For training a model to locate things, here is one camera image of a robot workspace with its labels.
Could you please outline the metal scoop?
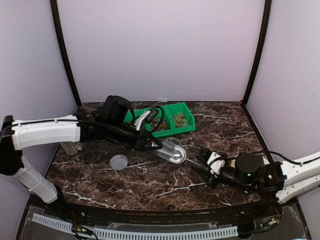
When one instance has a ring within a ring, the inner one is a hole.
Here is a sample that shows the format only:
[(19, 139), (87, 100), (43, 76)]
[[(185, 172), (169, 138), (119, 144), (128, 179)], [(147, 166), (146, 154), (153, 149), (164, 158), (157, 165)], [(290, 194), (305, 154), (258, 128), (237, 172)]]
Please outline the metal scoop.
[(176, 165), (188, 161), (200, 166), (199, 163), (187, 158), (187, 152), (182, 146), (164, 139), (160, 139), (159, 142), (162, 144), (162, 148), (153, 151), (158, 157)]

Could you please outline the clear plastic cup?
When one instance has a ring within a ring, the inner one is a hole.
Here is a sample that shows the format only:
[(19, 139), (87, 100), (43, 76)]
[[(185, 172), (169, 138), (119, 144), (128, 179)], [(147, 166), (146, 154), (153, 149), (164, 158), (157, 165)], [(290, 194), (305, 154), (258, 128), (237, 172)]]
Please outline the clear plastic cup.
[(172, 143), (174, 143), (176, 145), (179, 145), (179, 146), (182, 145), (182, 142), (176, 137), (168, 137), (165, 140), (168, 141), (168, 142), (172, 142)]

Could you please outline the green bin mixed candies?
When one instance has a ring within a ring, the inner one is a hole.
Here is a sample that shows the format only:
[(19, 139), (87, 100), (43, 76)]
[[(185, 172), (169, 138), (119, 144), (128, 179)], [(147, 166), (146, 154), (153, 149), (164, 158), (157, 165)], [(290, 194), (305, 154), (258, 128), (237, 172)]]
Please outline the green bin mixed candies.
[(152, 119), (151, 122), (142, 122), (142, 129), (152, 133), (155, 138), (164, 138), (172, 136), (173, 131), (173, 119), (169, 116), (167, 108), (163, 105), (162, 110), (157, 108), (157, 115)]

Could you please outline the green bin colourful candies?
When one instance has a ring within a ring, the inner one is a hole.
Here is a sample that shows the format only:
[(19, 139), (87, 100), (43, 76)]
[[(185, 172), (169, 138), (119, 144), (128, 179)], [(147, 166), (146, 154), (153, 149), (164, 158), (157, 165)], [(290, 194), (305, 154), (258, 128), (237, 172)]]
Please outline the green bin colourful candies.
[(143, 110), (141, 109), (135, 109), (134, 110), (134, 118), (133, 118), (133, 115), (132, 115), (132, 112), (131, 111), (128, 111), (125, 118), (124, 118), (124, 123), (131, 123), (132, 120), (137, 120), (140, 115), (143, 113)]

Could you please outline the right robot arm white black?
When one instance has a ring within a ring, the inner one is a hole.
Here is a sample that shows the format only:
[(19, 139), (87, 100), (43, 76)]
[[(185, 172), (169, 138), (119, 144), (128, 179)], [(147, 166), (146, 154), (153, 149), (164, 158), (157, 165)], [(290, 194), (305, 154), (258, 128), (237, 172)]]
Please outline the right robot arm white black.
[(211, 189), (223, 184), (245, 195), (257, 193), (260, 202), (255, 205), (255, 213), (266, 217), (275, 203), (284, 204), (320, 184), (319, 152), (297, 160), (274, 151), (269, 154), (282, 161), (267, 160), (265, 151), (244, 152), (231, 158), (203, 148), (197, 156), (202, 166), (192, 169)]

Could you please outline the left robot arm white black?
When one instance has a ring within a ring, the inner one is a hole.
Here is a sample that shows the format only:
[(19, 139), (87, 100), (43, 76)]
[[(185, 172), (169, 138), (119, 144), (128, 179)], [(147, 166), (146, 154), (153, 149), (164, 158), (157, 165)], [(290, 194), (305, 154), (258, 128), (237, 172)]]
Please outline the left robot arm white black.
[(145, 124), (150, 124), (157, 115), (162, 122), (165, 111), (158, 105), (136, 116), (131, 102), (117, 95), (109, 95), (103, 106), (93, 112), (41, 120), (14, 120), (8, 115), (0, 130), (0, 173), (17, 179), (44, 203), (51, 205), (58, 217), (67, 218), (71, 208), (64, 202), (63, 194), (27, 161), (23, 149), (53, 143), (105, 140), (127, 144), (141, 152), (159, 150), (163, 145), (154, 137), (154, 130), (144, 129)]

